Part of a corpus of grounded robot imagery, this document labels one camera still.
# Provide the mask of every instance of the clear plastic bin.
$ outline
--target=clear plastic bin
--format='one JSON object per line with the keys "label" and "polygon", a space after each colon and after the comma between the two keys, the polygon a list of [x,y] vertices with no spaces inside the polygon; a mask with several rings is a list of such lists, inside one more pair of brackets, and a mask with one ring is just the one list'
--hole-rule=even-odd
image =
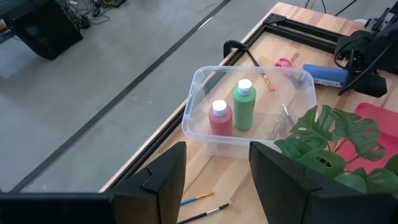
{"label": "clear plastic bin", "polygon": [[[270,90],[262,73],[275,86]],[[233,109],[233,89],[240,79],[252,81],[257,91],[252,128],[233,130],[232,136],[210,131],[208,110],[215,100],[225,100]],[[249,143],[259,141],[279,150],[274,141],[286,138],[299,117],[317,104],[312,76],[297,68],[207,66],[193,76],[182,120],[186,136],[196,139],[210,155],[248,158]],[[290,115],[284,112],[285,105]]]}

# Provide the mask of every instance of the gray floor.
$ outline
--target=gray floor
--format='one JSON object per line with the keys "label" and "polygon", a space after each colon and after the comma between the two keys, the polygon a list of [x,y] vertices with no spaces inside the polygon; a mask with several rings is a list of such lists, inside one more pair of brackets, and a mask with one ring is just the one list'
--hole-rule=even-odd
{"label": "gray floor", "polygon": [[[1,44],[1,188],[11,190],[220,2],[127,0],[53,62],[14,39]],[[25,191],[99,190],[184,100],[195,70],[218,64],[223,42],[242,39],[276,2],[231,0]],[[347,3],[325,0],[330,14]],[[359,0],[341,16],[378,16],[393,3]]]}

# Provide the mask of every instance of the wooden tabletop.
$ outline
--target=wooden tabletop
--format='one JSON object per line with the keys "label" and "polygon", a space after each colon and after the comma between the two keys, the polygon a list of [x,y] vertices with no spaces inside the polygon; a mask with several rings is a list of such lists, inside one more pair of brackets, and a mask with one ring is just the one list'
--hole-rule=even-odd
{"label": "wooden tabletop", "polygon": [[[286,16],[295,21],[304,22],[345,35],[350,35],[352,32],[363,28],[363,24],[358,22],[310,11],[281,2],[277,3],[268,14],[272,12]],[[263,19],[250,31],[242,42],[260,26],[262,21]],[[250,48],[250,51],[263,67],[273,66],[281,57],[290,58],[297,68],[301,68],[304,63],[336,67],[333,63],[333,56],[331,54],[272,34],[263,34]],[[243,56],[236,65],[252,66],[252,62],[247,56]],[[318,105],[330,105],[345,111],[354,111],[359,103],[371,103],[389,110],[398,111],[398,104],[394,103],[394,99],[396,99],[395,96],[398,97],[398,76],[385,72],[381,72],[381,75],[386,78],[388,88],[388,94],[381,98],[374,98],[354,91],[349,91],[343,96],[338,97],[338,89],[317,86],[317,103]],[[116,180],[123,170],[134,161],[146,144],[148,144],[159,130],[161,130],[184,106],[185,102],[175,110],[175,113],[172,114],[158,131],[155,132],[154,135],[152,135],[152,137],[126,162],[101,191],[106,190]],[[222,212],[201,218],[192,223],[267,223],[266,216],[254,188],[249,161],[247,159],[206,155],[201,150],[198,142],[184,135],[181,126],[176,128],[158,150],[150,156],[146,164],[178,141],[185,141],[187,143],[187,174],[183,199],[196,197],[211,190],[215,192],[213,196],[182,206],[178,220],[184,220],[199,213],[214,209],[224,203],[230,203],[231,205]]]}

